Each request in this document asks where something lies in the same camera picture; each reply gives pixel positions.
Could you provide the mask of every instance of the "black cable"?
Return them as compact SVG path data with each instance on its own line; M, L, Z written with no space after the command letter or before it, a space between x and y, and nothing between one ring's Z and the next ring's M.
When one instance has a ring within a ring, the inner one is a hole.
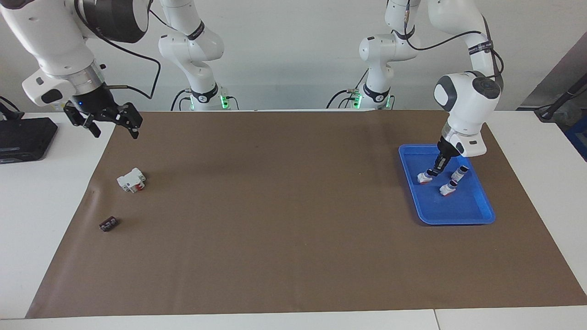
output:
M447 42L451 42L451 41L453 41L453 40L455 40L455 39L457 39L457 38L460 38L460 37L462 37L462 36L464 36L464 35L470 35L470 34L474 34L474 33L477 33L477 34L482 34L482 33L481 33L481 32L479 32L479 31L467 31L467 32L463 32L463 33L461 33L461 34L458 34L458 35L456 35L456 36L452 36L452 37L450 37L450 38L446 39L445 41L442 41L442 42L439 42L439 43L437 43L436 45L432 45L432 46L430 46L430 47L425 47L425 48L418 48L418 47L415 47L414 45L412 45L412 44L411 44L411 42L410 42L410 38L406 38L406 42L407 42L407 44L408 44L408 45L410 45L410 47L412 47L412 49L415 49L415 50L430 50L430 49L436 48L436 47L438 47L438 46L442 46L442 45L444 45L445 43L447 43ZM406 27L406 26L404 26L404 36L407 36L407 27Z
M330 108L330 105L332 104L332 102L334 102L334 99L336 99L339 95L344 94L344 93L348 93L348 91L346 89L341 90L340 92L334 94L334 96L332 96L332 98L330 99L330 102L328 102L328 105L326 106L326 108Z
M165 25L166 27L168 27L168 28L170 28L170 29L172 29L172 30L175 30L175 31L177 31L177 29L173 28L173 26L171 26L171 25L169 25L169 24L165 23L165 21L164 21L164 20L162 20L162 19L161 19L159 16L157 16L157 14L155 14L155 12L154 12L154 11L152 11L151 9L149 9L149 13L151 13L153 16L155 16L155 18L156 18L156 19L157 19L159 22L161 22L161 24Z
M365 79L365 76L367 75L367 72L369 72L369 69L365 70L365 73L363 73L363 76L361 77L361 79L359 80L359 82L357 82L357 86L355 86L355 89L359 88L359 85L361 85L361 82L363 82L363 79Z
M492 49L492 50L491 50L491 53L492 53L493 55L495 55L495 57L496 57L498 60L500 60L501 69L500 69L500 70L499 70L499 71L498 71L496 74L494 74L494 75L492 75L492 76L489 76L489 77L487 77L487 78L497 78L497 77L501 76L501 74L502 74L502 73L504 73L504 69L505 69L505 63L504 63L504 59L503 59L503 58L501 58L500 54L498 54L498 53L497 53L495 50L493 50L493 49Z
M236 104L237 104L237 110L241 110L241 107L238 106L238 100L237 100L236 97L234 97L234 96L227 96L226 98L229 99L229 100L230 99L234 100L234 102L236 102Z
M4 102L6 102L7 104L9 104L11 107L13 107L13 108L16 110L16 112L20 112L20 110L18 109L18 107L17 107L17 106L15 106L15 105L14 105L14 103L10 102L10 100L9 100L9 99L7 99L7 98L5 98L5 97L3 97L3 96L0 96L0 100L3 100L3 101L4 101Z
M349 101L352 101L354 99L355 98L353 98L353 97L347 97L346 99L343 99L342 101L340 101L340 104L338 105L338 109L346 109L346 105L345 105L344 108L341 108L342 107L342 102L346 101L346 104L348 105L349 104Z
M177 99L179 99L179 98L180 98L180 96L181 96L183 93L187 93L187 92L185 91L185 89L182 89L181 91L179 91L179 92L177 93L176 97L173 99L173 103L171 104L171 110L170 110L170 111L173 111L173 108L175 108L175 107L176 107L176 102L177 102Z
M76 13L77 13L77 16L79 17L79 19L80 19L80 20L82 21L82 23L83 23L83 24L84 24L84 25L85 25L85 26L86 26L88 29L90 29L90 31L92 31L92 32L93 32L93 33L94 33L94 34L95 34L95 35L96 35L98 38L100 38L101 40L103 40L104 42L106 42L107 44L109 44L110 46L112 46L112 47L114 47L114 48L116 48L116 49L122 50L122 51L123 51L123 52L125 52L125 53L131 54L131 55L134 55L134 56L136 56L136 57L138 57L138 58L142 58L142 59L145 59L145 60L149 60L149 61L155 62L155 63L157 64L157 74L155 75L155 80L153 81L153 88L151 88L151 95L147 95L147 93L140 92L140 93L141 93L141 95L145 96L145 97L146 97L146 98L148 98L149 100L153 99L153 95L155 94L155 88L157 87L157 82L158 82L158 80L159 80L159 74L161 73L161 63L160 63L159 61L157 61L156 59L154 59L154 58L150 58L150 57L148 57L148 56L144 56L144 55L141 55L141 54L135 53L135 52L133 52L133 51L131 51L131 50L128 50L128 49L126 49L126 48L124 48L124 47L121 47L121 46L119 46L119 45L117 45L117 44L113 43L112 41L110 41L110 40L106 39L106 37L105 37L105 36L103 36L103 35L102 35L102 34L101 34L101 33L100 33L98 30L96 30L95 28L91 27L91 26L88 24L88 22L85 20L85 18L82 16L82 13L81 13L81 12L80 12L80 10L79 10L79 3L78 3L78 1L74 1L73 3L74 3L75 11L76 11ZM133 91L135 91L135 92L139 92L139 90L138 90L138 89L136 89L136 88L134 88L134 87L131 87L131 86L128 86L128 89L130 89L130 90L133 90Z
M183 102L183 101L185 101L185 100L191 101L191 98L189 98L189 97L184 97L183 99L181 99L181 100L180 100L180 111L181 111L181 102Z

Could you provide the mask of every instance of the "plastic tray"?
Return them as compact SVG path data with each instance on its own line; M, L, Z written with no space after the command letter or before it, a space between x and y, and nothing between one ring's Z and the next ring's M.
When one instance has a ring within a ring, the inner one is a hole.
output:
M432 182L419 184L418 174L434 166L438 148L435 144L405 144L399 152L422 221L430 225L491 224L495 221L493 208L469 159L455 157ZM440 187L447 184L451 175L462 165L470 170L459 182L457 191L442 196Z

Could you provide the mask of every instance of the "white table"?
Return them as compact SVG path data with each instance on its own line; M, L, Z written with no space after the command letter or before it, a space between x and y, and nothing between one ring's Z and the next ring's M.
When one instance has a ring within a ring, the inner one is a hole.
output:
M24 320L41 280L100 160L102 137L50 117L58 133L42 162L0 167L0 330L3 329L587 329L587 307L384 312L107 316ZM587 291L587 163L554 124L530 112L489 121L524 189Z

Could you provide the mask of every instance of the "green led light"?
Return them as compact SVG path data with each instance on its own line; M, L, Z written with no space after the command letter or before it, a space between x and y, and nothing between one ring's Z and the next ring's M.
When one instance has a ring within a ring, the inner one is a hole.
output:
M226 98L226 96L220 95L220 101L222 102L222 108L228 109L229 104L228 104L228 99Z
M355 104L354 107L355 109L360 109L361 108L361 101L363 100L363 95L359 94L356 98L355 98Z

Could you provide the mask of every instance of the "brown paper mat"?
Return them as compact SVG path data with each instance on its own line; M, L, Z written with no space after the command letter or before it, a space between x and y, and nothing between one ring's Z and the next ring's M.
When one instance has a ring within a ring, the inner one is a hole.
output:
M443 112L143 116L138 140L114 131L27 318L587 304L488 129L472 161L496 222L428 227L397 149L435 142ZM116 183L133 167L137 194Z

